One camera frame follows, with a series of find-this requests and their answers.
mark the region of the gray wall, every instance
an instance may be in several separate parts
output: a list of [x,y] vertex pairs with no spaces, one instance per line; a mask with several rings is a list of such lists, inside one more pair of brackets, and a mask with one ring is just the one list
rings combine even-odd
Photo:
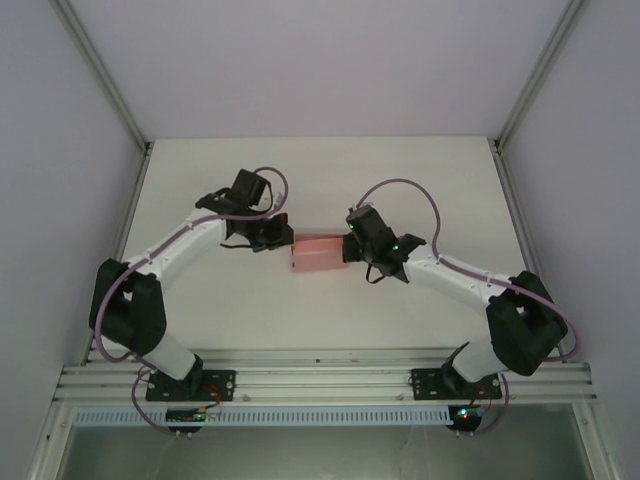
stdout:
[[0,7],[0,112],[0,478],[21,479],[139,157],[44,0]]
[[507,152],[544,273],[640,478],[640,3],[592,1]]
[[149,138],[496,135],[564,0],[72,0]]

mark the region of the glass panel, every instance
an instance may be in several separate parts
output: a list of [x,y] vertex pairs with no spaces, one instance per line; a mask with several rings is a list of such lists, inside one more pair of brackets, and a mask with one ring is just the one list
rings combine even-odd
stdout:
[[590,479],[567,407],[512,407],[495,431],[444,427],[77,428],[63,480]]

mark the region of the vent grille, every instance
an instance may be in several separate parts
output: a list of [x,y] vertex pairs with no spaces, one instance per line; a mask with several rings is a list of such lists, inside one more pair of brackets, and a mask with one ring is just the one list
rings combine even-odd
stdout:
[[[161,425],[165,408],[145,408],[151,419]],[[451,425],[449,409],[420,407],[223,407],[216,409],[205,426],[220,427],[304,427],[304,426],[392,426]],[[172,426],[202,426],[202,423],[170,422]],[[78,408],[76,427],[145,426],[133,408]]]

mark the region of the black mounting bracket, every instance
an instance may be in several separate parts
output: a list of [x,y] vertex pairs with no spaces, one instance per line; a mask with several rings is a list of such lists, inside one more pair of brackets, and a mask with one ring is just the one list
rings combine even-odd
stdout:
[[235,389],[235,370],[202,370],[202,381],[193,394],[185,391],[180,382],[157,372],[149,378],[145,399],[148,402],[230,402]]
[[414,368],[409,381],[414,400],[492,400],[502,398],[498,375],[489,375],[476,383],[467,383],[452,390],[444,380],[442,368]]

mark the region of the pink block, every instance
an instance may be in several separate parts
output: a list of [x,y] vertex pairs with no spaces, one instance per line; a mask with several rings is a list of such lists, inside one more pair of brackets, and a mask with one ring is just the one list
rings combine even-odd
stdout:
[[342,235],[296,234],[291,247],[291,269],[294,272],[315,272],[347,268],[342,261]]

